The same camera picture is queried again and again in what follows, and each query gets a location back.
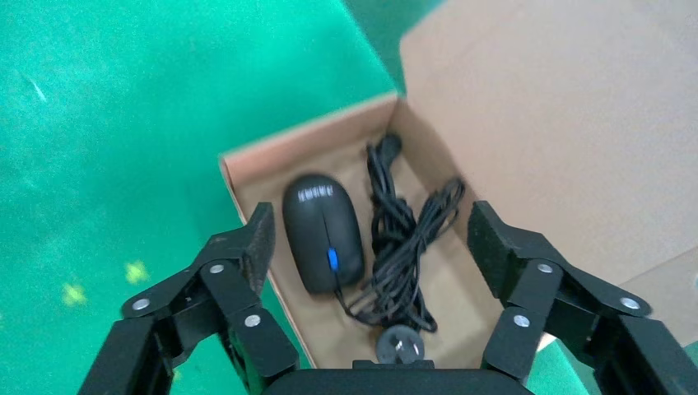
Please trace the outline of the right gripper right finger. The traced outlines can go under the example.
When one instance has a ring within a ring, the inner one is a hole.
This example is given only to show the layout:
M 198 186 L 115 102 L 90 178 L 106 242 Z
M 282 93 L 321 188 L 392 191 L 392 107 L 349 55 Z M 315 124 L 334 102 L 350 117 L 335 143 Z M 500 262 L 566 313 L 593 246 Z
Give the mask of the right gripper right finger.
M 694 394 L 697 368 L 639 296 L 566 261 L 544 235 L 505 224 L 486 201 L 468 249 L 503 310 L 482 368 L 524 384 L 543 334 L 593 371 L 604 394 Z

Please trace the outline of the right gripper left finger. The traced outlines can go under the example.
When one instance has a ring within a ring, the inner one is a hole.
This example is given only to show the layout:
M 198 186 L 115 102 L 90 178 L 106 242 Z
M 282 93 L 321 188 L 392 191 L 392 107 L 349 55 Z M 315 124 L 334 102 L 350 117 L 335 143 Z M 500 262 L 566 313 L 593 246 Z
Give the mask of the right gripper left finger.
M 80 393 L 167 394 L 175 369 L 211 336 L 250 394 L 297 370 L 298 351 L 260 299 L 275 243 L 272 204 L 260 202 L 188 267 L 126 300 Z

